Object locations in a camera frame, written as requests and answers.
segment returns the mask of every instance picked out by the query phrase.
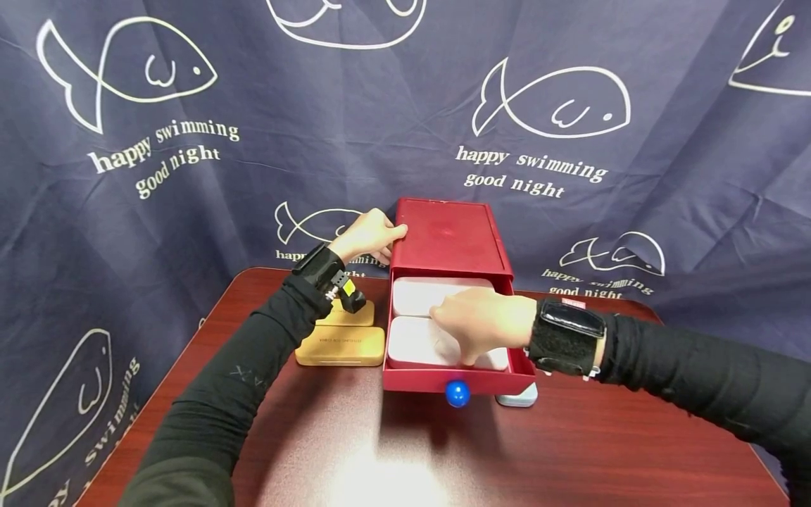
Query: fish drawing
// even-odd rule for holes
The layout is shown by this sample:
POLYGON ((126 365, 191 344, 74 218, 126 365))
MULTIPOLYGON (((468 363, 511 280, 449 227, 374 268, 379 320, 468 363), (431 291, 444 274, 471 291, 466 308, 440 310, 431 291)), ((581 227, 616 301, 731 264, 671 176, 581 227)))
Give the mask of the fish drawing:
MULTIPOLYGON (((388 27, 390 24, 380 23, 377 19, 369 20, 365 11, 354 16, 347 16, 339 19, 339 11, 343 10, 344 5, 339 2, 330 2, 329 0, 322 0, 320 7, 315 14, 309 15, 308 17, 306 15, 300 16, 303 19, 299 21, 292 21, 279 15, 278 7, 280 0, 266 1, 268 3, 268 8, 270 9, 270 14, 273 17, 273 20, 276 21, 276 25, 288 37, 306 44, 338 49, 384 49, 403 42, 412 33, 414 33, 414 30, 417 29, 420 21, 423 20, 423 15, 425 14, 425 5, 427 2, 427 0, 411 0, 411 5, 407 9, 400 9, 394 5, 392 0, 385 0, 388 4, 388 11, 390 11, 391 16, 393 16, 393 20, 402 20, 402 23, 398 24, 399 29, 395 31, 395 34, 387 36, 383 35, 384 40, 382 42, 348 43, 326 41, 324 39, 328 38, 328 34, 337 36, 339 33, 341 37, 346 37, 348 34, 360 34, 362 37, 365 32, 373 33, 379 36, 381 28, 388 27), (347 28, 344 26, 347 20, 353 19, 365 19, 368 26, 364 27, 365 30, 358 26, 353 26, 352 28, 347 28)), ((305 6, 302 7, 298 1, 292 5, 295 5, 299 11, 307 10, 307 8, 305 6)))
POLYGON ((656 262, 659 264, 659 266, 655 267, 652 263, 649 264, 643 261, 627 247, 618 247, 613 252, 603 251, 600 253, 595 253, 594 244, 599 238, 589 238, 574 243, 569 251, 564 256, 560 257, 560 267, 562 268, 570 264, 587 261, 589 266, 591 266, 591 268, 595 271, 613 271, 614 269, 619 268, 634 268, 640 269, 641 271, 650 273, 652 275, 656 275, 657 277, 663 277, 665 269, 664 253, 662 252, 662 248, 659 246, 659 244, 649 235, 643 232, 637 232, 636 230, 630 230, 625 234, 622 234, 617 240, 619 241, 626 236, 637 236, 638 238, 645 239, 653 247, 653 251, 656 251, 658 257, 656 262), (598 266, 594 262, 594 260, 602 260, 602 258, 607 256, 609 253, 611 253, 611 257, 609 259, 614 264, 603 267, 598 266))
MULTIPOLYGON (((798 18, 796 13, 801 9, 811 11, 805 1, 789 0, 786 3, 782 0, 766 17, 729 76, 730 86, 754 92, 811 97, 811 71, 805 64, 811 57, 811 50, 806 41, 801 40, 811 26, 801 26, 803 16, 798 18)), ((807 14, 806 19, 811 19, 811 12, 804 14, 807 14)))
POLYGON ((278 225, 276 236, 279 241, 286 245, 290 241, 290 237, 297 230, 300 230, 311 238, 330 243, 341 235, 341 230, 344 227, 350 225, 361 214, 361 212, 354 209, 322 209, 310 213, 302 220, 297 221, 290 214, 290 208, 288 208, 287 201, 285 201, 276 206, 276 212, 274 213, 278 225))
POLYGON ((62 38, 62 35, 51 19, 47 20, 45 24, 42 25, 36 35, 36 55, 51 79, 64 88, 65 103, 73 118, 83 127, 97 134, 104 133, 101 120, 102 90, 107 90, 128 101, 140 104, 153 104, 202 92, 217 80, 217 72, 214 70, 208 58, 206 58, 200 48, 198 48, 185 33, 162 19, 150 16, 137 16, 117 22, 109 32, 107 32, 107 37, 101 47, 98 67, 95 71, 85 65, 83 60, 74 53, 71 47, 62 38), (134 30, 136 28, 146 28, 150 32, 150 37, 157 37, 158 33, 162 32, 161 48, 169 48, 162 52, 173 54, 183 51, 185 58, 177 62, 173 59, 168 60, 166 65, 161 65, 161 67, 165 67, 165 69, 161 69, 162 72, 158 72, 157 69, 153 69, 153 67, 158 67, 155 66, 155 54, 147 54, 148 51, 145 49, 144 59, 137 62, 137 64, 144 66, 144 79, 138 80, 135 76, 130 75, 116 75, 113 77, 119 79, 121 83, 119 86, 113 85, 109 82, 111 76, 105 73, 106 67, 109 66, 110 47, 113 42, 118 39, 116 36, 122 33, 122 30, 134 30), (170 38, 175 39, 182 46, 176 47, 175 44, 178 42, 170 41, 170 38), (68 79, 63 79, 52 65, 52 61, 58 58, 58 56, 46 50, 46 45, 48 45, 49 49, 55 49, 56 47, 51 45, 49 41, 54 41, 56 46, 67 55, 72 63, 84 74, 89 76, 91 80, 90 83, 93 84, 89 86, 79 86, 68 79), (153 94, 144 93, 144 90, 152 91, 153 94), (89 94, 93 92, 96 94, 93 114, 81 114, 77 110, 74 93, 89 94))
MULTIPOLYGON (((0 487, 0 507, 7 496, 34 480, 43 470, 61 458, 96 422, 113 386, 111 347, 109 332, 104 329, 91 329, 73 348, 11 452, 0 487), (53 425, 58 423, 60 418, 54 417, 54 414, 62 416, 67 402, 72 403, 76 413, 55 432, 53 425), (49 441, 51 446, 54 445, 54 438, 50 437, 53 434, 58 435, 56 438, 60 440, 70 440, 52 455, 42 456, 36 449, 29 451, 25 457, 31 464, 25 467, 17 466, 15 469, 19 451, 32 433, 35 435, 40 433, 51 438, 49 441)), ((41 438, 39 440, 34 438, 32 441, 35 442, 34 445, 41 445, 41 438)))
POLYGON ((631 123, 631 99, 628 89, 622 79, 613 72, 601 67, 570 67, 543 75, 508 97, 504 86, 507 60, 508 58, 505 58, 496 64, 482 82, 479 94, 481 103, 474 111, 470 123, 477 137, 501 110, 524 130, 553 139, 576 139, 607 134, 631 123), (533 125, 520 119, 510 106, 510 102, 514 102, 525 92, 531 95, 528 100, 534 101, 535 98, 538 101, 549 100, 549 88, 556 90, 554 95, 559 94, 556 86, 560 87, 561 83, 556 84, 557 80, 569 79, 567 83, 571 84, 576 82, 572 81, 573 78, 581 81, 587 79, 589 91, 581 91, 580 97, 577 97, 576 92, 570 92, 576 98, 570 96, 566 97, 568 100, 561 99, 561 102, 554 104, 556 107, 549 107, 548 118, 538 118, 539 122, 533 121, 533 125), (487 93, 490 88, 497 88, 497 91, 487 93), (494 109, 494 104, 487 99, 487 95, 500 98, 494 109))

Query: wrist device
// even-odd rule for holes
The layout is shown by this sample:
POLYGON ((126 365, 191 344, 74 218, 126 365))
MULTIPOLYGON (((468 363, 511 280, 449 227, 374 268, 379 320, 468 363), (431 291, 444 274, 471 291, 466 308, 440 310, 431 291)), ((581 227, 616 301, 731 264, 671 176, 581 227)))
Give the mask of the wrist device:
POLYGON ((366 305, 366 296, 354 286, 344 269, 341 258, 326 243, 321 243, 296 263, 293 274, 315 287, 328 301, 340 298, 344 310, 355 313, 366 305))
POLYGON ((542 299, 532 326, 529 356, 540 370, 588 380, 600 373, 594 356, 605 343, 606 330, 605 320, 584 307, 542 299))

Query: white container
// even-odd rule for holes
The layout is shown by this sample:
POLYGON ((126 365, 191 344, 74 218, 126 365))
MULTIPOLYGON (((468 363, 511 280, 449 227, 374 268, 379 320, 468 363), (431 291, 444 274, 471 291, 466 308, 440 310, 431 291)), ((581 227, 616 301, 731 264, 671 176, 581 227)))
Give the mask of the white container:
MULTIPOLYGON (((388 330, 388 359, 398 368, 459 367, 459 342, 431 319, 396 317, 388 330)), ((473 366, 503 372, 509 367, 507 349, 479 356, 473 366)))
POLYGON ((493 284, 483 278, 399 277, 392 286, 394 316, 428 317, 446 296, 473 287, 492 289, 493 284))
POLYGON ((515 406, 519 408, 529 408, 538 401, 538 386, 533 382, 530 387, 524 389, 521 394, 502 394, 496 396, 496 401, 502 406, 515 406))

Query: black sleeve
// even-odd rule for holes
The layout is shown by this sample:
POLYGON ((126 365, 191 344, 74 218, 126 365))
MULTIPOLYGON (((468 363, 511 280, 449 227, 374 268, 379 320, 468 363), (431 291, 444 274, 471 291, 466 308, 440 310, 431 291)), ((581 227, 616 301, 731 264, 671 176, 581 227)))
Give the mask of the black sleeve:
POLYGON ((604 316, 604 384, 644 389, 780 460, 791 505, 811 505, 811 363, 741 343, 604 316))
POLYGON ((173 402, 119 504, 160 506, 163 498, 172 505, 232 505, 230 475, 260 403, 331 309, 310 284, 288 276, 173 402), (175 494, 155 496, 164 490, 175 494), (223 495, 230 498, 225 504, 223 495))

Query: table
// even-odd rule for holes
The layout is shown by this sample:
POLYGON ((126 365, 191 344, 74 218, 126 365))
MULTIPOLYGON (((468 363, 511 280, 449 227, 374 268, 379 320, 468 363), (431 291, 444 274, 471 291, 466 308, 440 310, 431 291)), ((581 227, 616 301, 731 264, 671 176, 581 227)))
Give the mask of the table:
MULTIPOLYGON (((171 402, 288 272, 248 269, 223 294, 79 507, 115 505, 171 402)), ((386 327, 388 281, 355 278, 386 327)), ((539 298, 545 294, 522 292, 539 298)), ((617 299, 587 299, 634 315, 617 299)), ((530 409, 389 393, 379 368, 301 367, 260 407, 234 472, 237 505, 786 505, 751 448, 646 393, 537 378, 530 409)))

